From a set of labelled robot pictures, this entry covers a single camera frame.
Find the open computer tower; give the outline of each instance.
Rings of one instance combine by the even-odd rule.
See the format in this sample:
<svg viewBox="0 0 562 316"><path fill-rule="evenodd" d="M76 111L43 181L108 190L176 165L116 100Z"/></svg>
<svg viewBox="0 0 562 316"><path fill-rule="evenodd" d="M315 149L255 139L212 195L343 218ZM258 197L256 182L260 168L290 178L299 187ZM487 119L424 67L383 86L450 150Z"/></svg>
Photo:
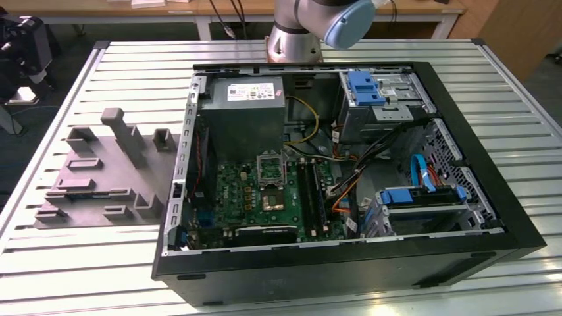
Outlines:
<svg viewBox="0 0 562 316"><path fill-rule="evenodd" d="M192 305L450 285L545 246L428 63L195 67L152 278Z"/></svg>

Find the aluminum workbench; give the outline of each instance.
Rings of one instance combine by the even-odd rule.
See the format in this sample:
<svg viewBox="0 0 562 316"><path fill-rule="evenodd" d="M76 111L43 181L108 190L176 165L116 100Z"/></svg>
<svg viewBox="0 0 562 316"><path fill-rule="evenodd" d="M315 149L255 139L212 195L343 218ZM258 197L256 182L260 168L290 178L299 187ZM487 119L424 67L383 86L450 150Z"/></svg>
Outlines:
<svg viewBox="0 0 562 316"><path fill-rule="evenodd" d="M486 46L471 41L362 41L323 47L326 61L430 61L547 247L451 287L196 311L149 279L157 226L36 230L35 210L69 150L72 126L105 107L144 134L181 128L193 63L266 62L263 41L111 43L92 51L0 217L0 315L511 315L562 311L562 129Z"/></svg>

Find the power supply label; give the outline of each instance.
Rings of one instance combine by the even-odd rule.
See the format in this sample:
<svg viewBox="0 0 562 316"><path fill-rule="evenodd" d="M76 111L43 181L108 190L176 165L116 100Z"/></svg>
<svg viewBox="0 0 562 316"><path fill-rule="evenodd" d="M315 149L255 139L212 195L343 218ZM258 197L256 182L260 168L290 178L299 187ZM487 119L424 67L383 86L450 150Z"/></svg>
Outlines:
<svg viewBox="0 0 562 316"><path fill-rule="evenodd" d="M231 84L228 86L228 101L275 100L274 83Z"/></svg>

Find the ram slot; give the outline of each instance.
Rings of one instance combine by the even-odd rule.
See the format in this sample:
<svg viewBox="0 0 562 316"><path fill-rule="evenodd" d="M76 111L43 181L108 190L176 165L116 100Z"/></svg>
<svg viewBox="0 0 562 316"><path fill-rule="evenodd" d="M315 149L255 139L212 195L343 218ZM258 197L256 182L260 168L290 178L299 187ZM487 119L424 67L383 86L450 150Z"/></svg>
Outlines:
<svg viewBox="0 0 562 316"><path fill-rule="evenodd" d="M299 181L299 195L304 232L307 233L307 236L316 236L316 229L314 227L312 221L312 199L310 197L308 191L306 162L299 163L299 168L296 169L296 179Z"/></svg>
<svg viewBox="0 0 562 316"><path fill-rule="evenodd" d="M326 207L324 207L324 194L322 192L322 184L319 181L319 172L316 168L316 164L310 164L310 169L312 170L314 174L314 186L312 195L315 196L316 205L314 209L314 217L316 219L316 227L320 231L327 232L327 217L326 217Z"/></svg>

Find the floor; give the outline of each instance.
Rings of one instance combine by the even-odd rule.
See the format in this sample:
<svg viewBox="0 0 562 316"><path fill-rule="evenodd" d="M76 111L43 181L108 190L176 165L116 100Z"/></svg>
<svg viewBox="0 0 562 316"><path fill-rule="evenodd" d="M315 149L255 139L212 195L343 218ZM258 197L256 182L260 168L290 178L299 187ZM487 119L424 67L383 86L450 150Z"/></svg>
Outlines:
<svg viewBox="0 0 562 316"><path fill-rule="evenodd" d="M268 34L271 26L249 25L247 29L248 38L258 40ZM84 29L85 36L81 37L76 36L69 25L55 25L52 31L63 50L61 56L53 59L48 68L56 82L56 89L39 104L40 107L16 114L17 121L27 129L25 134L16 137L0 130L0 210L25 170L35 148L56 115L56 106L63 103L95 42L99 40L185 41L199 39L193 24L88 25ZM215 39L227 40L219 24L212 24L211 31ZM241 35L240 31L240 27L235 28L239 35ZM554 59L546 58L524 86L557 123L562 124L562 65L557 65Z"/></svg>

